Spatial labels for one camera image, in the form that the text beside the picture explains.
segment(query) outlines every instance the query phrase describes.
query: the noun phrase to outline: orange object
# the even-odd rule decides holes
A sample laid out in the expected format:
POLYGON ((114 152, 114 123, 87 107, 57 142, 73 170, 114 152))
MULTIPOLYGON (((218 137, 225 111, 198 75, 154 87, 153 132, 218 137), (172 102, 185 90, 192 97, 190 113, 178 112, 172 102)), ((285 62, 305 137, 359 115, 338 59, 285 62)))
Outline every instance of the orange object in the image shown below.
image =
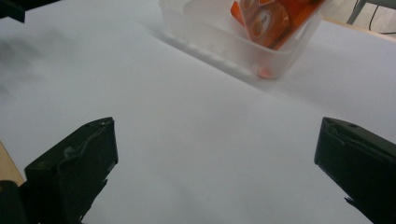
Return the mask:
POLYGON ((249 39, 279 49, 325 0, 240 0, 232 15, 245 24, 249 39))
POLYGON ((259 0, 259 6, 263 6, 273 2, 275 2, 275 0, 259 0))

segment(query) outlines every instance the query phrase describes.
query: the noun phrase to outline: white surface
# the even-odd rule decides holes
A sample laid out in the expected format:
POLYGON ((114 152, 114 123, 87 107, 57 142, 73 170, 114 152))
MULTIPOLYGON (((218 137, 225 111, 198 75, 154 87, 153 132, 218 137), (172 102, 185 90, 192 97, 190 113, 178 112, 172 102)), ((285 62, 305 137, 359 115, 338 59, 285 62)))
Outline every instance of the white surface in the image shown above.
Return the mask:
POLYGON ((0 139, 17 166, 112 116, 120 163, 86 223, 370 223, 313 159, 323 116, 396 142, 395 43, 323 22, 269 81, 176 49, 162 28, 157 1, 0 20, 0 139))

